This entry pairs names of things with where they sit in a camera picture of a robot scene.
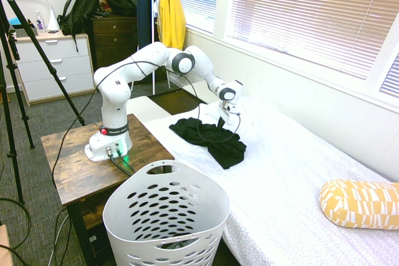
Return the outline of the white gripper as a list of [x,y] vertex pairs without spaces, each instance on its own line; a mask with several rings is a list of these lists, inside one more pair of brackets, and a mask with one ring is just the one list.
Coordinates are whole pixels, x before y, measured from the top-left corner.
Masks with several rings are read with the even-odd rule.
[[237,103],[227,100],[221,100],[218,103],[219,128],[223,127],[224,122],[228,125],[233,125],[238,121],[239,111],[237,105]]

